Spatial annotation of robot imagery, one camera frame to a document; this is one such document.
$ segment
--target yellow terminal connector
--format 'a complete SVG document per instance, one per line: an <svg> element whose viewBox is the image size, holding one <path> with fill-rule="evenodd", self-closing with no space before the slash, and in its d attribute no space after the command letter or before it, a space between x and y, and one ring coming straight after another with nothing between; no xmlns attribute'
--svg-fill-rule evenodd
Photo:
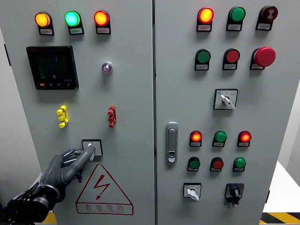
<svg viewBox="0 0 300 225"><path fill-rule="evenodd" d="M57 111L56 114L59 115L58 121L61 121L60 128L64 128L69 123L69 117L67 113L67 107L62 105Z"/></svg>

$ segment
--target digital meter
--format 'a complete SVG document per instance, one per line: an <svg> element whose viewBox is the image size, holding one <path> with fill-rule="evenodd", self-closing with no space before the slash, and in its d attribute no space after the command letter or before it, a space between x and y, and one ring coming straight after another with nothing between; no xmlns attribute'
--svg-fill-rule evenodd
<svg viewBox="0 0 300 225"><path fill-rule="evenodd" d="M72 46L29 46L26 51L37 90L79 88Z"/></svg>

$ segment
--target triangle warning sign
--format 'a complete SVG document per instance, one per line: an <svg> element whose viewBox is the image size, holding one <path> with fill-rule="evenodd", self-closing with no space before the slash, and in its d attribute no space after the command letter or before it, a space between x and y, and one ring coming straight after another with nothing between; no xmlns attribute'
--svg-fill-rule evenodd
<svg viewBox="0 0 300 225"><path fill-rule="evenodd" d="M102 164L97 164L76 201L77 213L133 215L133 204Z"/></svg>

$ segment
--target green indicator light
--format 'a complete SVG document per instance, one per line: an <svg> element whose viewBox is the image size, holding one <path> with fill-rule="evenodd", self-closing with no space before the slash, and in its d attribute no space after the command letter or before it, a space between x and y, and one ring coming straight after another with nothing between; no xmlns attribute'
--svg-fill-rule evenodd
<svg viewBox="0 0 300 225"><path fill-rule="evenodd" d="M210 53L208 51L201 51L198 53L197 59L201 63L206 63L210 60Z"/></svg>
<svg viewBox="0 0 300 225"><path fill-rule="evenodd" d="M197 168L199 168L200 163L199 163L198 161L192 161L192 162L190 162L189 166L190 166L192 169L197 169Z"/></svg>
<svg viewBox="0 0 300 225"><path fill-rule="evenodd" d="M235 22L242 21L246 16L246 11L242 7L234 7L230 11L231 11L230 17Z"/></svg>
<svg viewBox="0 0 300 225"><path fill-rule="evenodd" d="M217 142L224 142L227 139L227 135L224 131L218 131L215 133L215 140Z"/></svg>
<svg viewBox="0 0 300 225"><path fill-rule="evenodd" d="M233 163L237 168L244 168L246 166L246 161L243 157L236 158Z"/></svg>
<svg viewBox="0 0 300 225"><path fill-rule="evenodd" d="M66 21L68 26L75 27L80 22L79 14L76 13L75 11L67 12L66 15L65 15L65 21Z"/></svg>

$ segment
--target orange indicator light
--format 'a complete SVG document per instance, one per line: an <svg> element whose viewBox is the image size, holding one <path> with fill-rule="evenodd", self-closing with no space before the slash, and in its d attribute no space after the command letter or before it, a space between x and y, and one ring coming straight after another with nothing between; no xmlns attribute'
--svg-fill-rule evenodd
<svg viewBox="0 0 300 225"><path fill-rule="evenodd" d="M199 11L198 18L202 23L210 23L214 18L214 11L208 7L202 8Z"/></svg>
<svg viewBox="0 0 300 225"><path fill-rule="evenodd" d="M195 130L191 133L190 138L192 139L193 142L199 142L202 139L202 134L201 132Z"/></svg>
<svg viewBox="0 0 300 225"><path fill-rule="evenodd" d="M46 12L37 13L34 19L37 25L42 28L49 26L51 23L50 16Z"/></svg>
<svg viewBox="0 0 300 225"><path fill-rule="evenodd" d="M97 11L94 14L94 21L98 26L104 27L109 22L109 15L103 10Z"/></svg>
<svg viewBox="0 0 300 225"><path fill-rule="evenodd" d="M239 138L242 142L246 143L251 140L251 134L248 131L241 132Z"/></svg>

